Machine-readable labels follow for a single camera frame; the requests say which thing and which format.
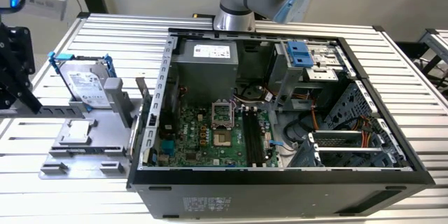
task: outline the open computer tower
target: open computer tower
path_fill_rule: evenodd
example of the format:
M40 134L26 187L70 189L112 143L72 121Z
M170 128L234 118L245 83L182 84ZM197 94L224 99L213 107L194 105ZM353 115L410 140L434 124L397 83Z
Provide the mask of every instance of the open computer tower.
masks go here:
M433 184L344 38L170 29L153 92L154 218L365 216Z

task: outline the motherboard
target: motherboard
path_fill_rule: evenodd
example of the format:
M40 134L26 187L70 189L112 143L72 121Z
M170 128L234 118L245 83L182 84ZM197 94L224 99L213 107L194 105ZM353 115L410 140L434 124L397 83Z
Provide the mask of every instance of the motherboard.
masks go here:
M277 167L266 111L226 104L180 109L176 137L161 142L161 166Z

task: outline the ram slot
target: ram slot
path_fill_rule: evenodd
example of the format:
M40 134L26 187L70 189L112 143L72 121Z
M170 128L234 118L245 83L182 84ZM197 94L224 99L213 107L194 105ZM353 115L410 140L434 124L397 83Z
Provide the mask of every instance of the ram slot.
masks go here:
M260 125L256 112L245 111L242 113L242 129L246 151L248 166L261 167L262 165L262 148L260 138Z

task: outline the aluminum table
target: aluminum table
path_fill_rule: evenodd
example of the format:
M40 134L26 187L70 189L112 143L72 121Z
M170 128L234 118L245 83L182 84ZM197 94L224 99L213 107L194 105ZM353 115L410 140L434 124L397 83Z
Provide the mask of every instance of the aluminum table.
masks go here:
M210 29L206 18L90 14L76 19L54 52L112 56L124 90L138 97L134 77L153 89L168 28ZM257 22L257 32L344 37L386 108L422 160L436 187L360 218L178 220L188 223L448 223L448 103L389 36L369 26ZM34 95L44 105L68 104L69 93L48 63ZM0 125L0 223L165 222L153 220L124 179L40 180L40 166L62 119L13 119Z

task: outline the white label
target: white label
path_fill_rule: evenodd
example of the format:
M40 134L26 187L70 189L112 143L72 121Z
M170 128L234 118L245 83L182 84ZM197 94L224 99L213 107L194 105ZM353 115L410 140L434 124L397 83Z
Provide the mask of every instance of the white label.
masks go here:
M184 210L186 212L228 211L232 197L184 197Z
M272 93L270 93L270 92L266 93L264 99L265 99L268 102L270 102L270 100L272 100Z
M78 71L69 71L66 74L81 101L93 108L109 108L109 101L97 75Z
M202 58L230 58L229 46L196 45L193 57Z

